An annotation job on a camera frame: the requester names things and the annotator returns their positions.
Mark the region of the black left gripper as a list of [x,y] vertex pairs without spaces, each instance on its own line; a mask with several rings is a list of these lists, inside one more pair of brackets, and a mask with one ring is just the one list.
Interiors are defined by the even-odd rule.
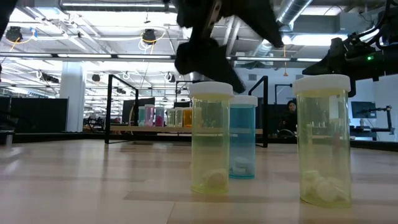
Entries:
[[274,47],[284,46],[270,0],[173,0],[172,3],[177,10],[177,24],[192,28],[190,38],[206,39],[179,45],[174,65],[182,75],[197,72],[216,82],[230,84],[236,93],[246,90],[226,59],[226,45],[218,45],[210,38],[214,24],[220,19],[222,5],[224,16],[238,16]]

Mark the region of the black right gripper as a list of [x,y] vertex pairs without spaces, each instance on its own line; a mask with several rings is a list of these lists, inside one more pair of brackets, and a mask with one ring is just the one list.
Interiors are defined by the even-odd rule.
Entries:
[[368,41],[362,41],[359,33],[354,32],[346,40],[334,38],[330,49],[323,59],[303,70],[304,75],[346,75],[350,79],[349,97],[356,95],[356,80],[372,78],[375,81],[383,75],[385,53],[373,47],[380,44],[381,33]]

